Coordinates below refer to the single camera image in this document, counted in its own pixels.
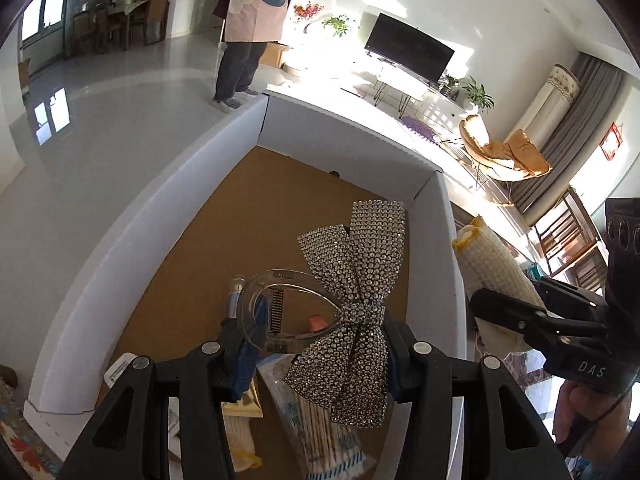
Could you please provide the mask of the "person's right hand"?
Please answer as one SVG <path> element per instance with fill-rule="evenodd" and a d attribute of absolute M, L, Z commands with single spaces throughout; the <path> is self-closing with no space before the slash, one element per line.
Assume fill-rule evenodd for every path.
<path fill-rule="evenodd" d="M 593 467 L 606 468 L 628 436 L 632 393 L 608 396 L 579 382 L 560 388 L 552 432 L 563 452 L 578 454 Z"/>

